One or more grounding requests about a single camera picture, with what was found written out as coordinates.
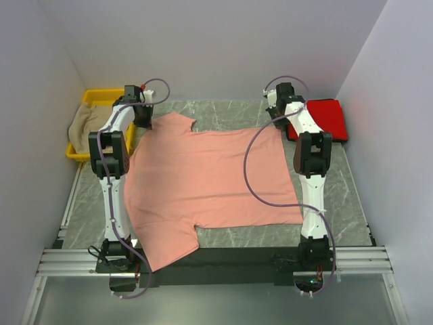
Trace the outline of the pink t shirt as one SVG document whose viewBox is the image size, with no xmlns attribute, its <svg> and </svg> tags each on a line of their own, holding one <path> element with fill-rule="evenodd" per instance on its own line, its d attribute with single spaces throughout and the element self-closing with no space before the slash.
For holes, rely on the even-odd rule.
<svg viewBox="0 0 433 325">
<path fill-rule="evenodd" d="M 153 271 L 196 251 L 196 228 L 300 224 L 278 130 L 195 132 L 176 112 L 141 138 L 124 202 Z"/>
</svg>

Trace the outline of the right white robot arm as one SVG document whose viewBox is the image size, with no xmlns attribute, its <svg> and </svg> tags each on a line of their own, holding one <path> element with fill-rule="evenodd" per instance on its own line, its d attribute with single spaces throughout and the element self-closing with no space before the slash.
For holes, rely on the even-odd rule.
<svg viewBox="0 0 433 325">
<path fill-rule="evenodd" d="M 332 258 L 324 221 L 324 185 L 331 163 L 332 135 L 315 122 L 307 101 L 295 94 L 291 83 L 280 83 L 274 89 L 265 87 L 263 96 L 274 125 L 292 127 L 297 135 L 293 167 L 301 183 L 303 212 L 297 262 L 302 269 L 315 270 Z"/>
</svg>

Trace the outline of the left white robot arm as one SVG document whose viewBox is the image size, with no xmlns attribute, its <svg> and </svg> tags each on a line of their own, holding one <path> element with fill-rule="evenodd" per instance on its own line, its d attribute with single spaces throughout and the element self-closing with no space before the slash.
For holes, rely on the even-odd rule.
<svg viewBox="0 0 433 325">
<path fill-rule="evenodd" d="M 120 272 L 127 272 L 137 264 L 148 264 L 143 253 L 131 242 L 124 203 L 124 185 L 129 171 L 125 136 L 130 125 L 152 127 L 153 96 L 154 91 L 147 90 L 145 85 L 126 85 L 124 93 L 113 103 L 108 120 L 88 136 L 91 169 L 101 186 L 106 220 L 98 259 Z"/>
</svg>

